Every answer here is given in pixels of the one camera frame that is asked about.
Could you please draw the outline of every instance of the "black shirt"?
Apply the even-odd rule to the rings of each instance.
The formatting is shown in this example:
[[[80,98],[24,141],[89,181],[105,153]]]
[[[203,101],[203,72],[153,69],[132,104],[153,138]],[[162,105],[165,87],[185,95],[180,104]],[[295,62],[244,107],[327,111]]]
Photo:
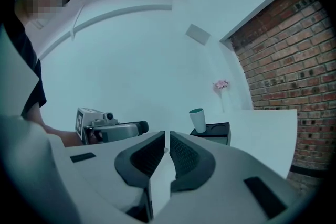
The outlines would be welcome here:
[[[25,117],[26,113],[34,104],[39,103],[41,107],[47,102],[42,85],[41,62],[37,58],[31,42],[26,35],[23,24],[16,17],[14,9],[12,9],[12,12],[6,14],[4,27],[18,53],[39,78],[22,111],[21,115]]]

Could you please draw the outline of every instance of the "black pad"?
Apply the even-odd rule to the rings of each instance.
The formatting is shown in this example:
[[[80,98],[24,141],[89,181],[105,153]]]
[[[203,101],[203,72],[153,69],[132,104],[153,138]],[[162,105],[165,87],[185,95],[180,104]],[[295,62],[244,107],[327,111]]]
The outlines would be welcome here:
[[[72,160],[73,163],[85,161],[86,159],[91,159],[94,158],[95,154],[92,152],[89,153],[84,153],[76,156],[71,156],[70,159]]]
[[[216,161],[209,151],[175,132],[170,132],[170,156],[176,170],[172,193],[198,189],[215,170]]]
[[[275,217],[286,209],[286,206],[259,177],[250,177],[244,182],[269,218]]]

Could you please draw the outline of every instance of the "white cup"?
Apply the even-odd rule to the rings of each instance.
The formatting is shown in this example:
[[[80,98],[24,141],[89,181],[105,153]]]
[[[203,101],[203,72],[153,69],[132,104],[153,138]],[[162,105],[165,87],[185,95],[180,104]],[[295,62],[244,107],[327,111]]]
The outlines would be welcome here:
[[[204,133],[206,131],[205,116],[203,109],[193,109],[189,112],[190,118],[195,126],[197,133]]]

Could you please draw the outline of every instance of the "black trim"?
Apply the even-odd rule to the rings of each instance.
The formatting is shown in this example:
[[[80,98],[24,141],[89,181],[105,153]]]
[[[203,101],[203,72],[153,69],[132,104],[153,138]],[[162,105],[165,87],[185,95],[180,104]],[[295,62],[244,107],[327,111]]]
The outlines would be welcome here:
[[[204,133],[197,133],[196,129],[194,129],[190,135],[194,135],[197,137],[228,137],[230,130],[230,123],[214,123],[214,124],[206,124],[206,131]]]
[[[145,223],[153,219],[152,203],[149,200],[147,188],[143,190],[140,203],[129,209],[126,214]]]
[[[198,189],[215,171],[214,156],[183,136],[170,132],[170,156],[176,170],[171,192]]]
[[[92,152],[89,153],[84,153],[76,156],[71,156],[70,159],[72,160],[73,163],[85,161],[86,159],[91,159],[94,158],[95,154]]]
[[[121,151],[114,160],[114,167],[127,185],[143,188],[141,201],[127,211],[143,222],[153,219],[149,196],[149,180],[159,165],[165,147],[165,132],[158,134]]]
[[[292,173],[310,176],[310,177],[316,177],[316,178],[326,178],[327,176],[327,170],[316,170],[316,169],[310,169],[305,167],[299,167],[296,165],[292,165],[290,167],[290,171]]]
[[[121,151],[114,160],[115,169],[127,185],[145,189],[163,157],[164,147],[165,132],[158,132],[147,140]]]
[[[259,177],[250,177],[244,182],[268,218],[271,219],[286,210],[286,206]]]

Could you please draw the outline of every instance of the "pink flower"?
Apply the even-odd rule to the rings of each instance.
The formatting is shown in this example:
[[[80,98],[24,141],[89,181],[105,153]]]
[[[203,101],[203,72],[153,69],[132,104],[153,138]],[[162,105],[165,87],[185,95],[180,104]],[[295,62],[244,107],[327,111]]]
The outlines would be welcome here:
[[[218,80],[217,83],[214,83],[214,88],[222,89],[226,88],[229,85],[227,80]]]

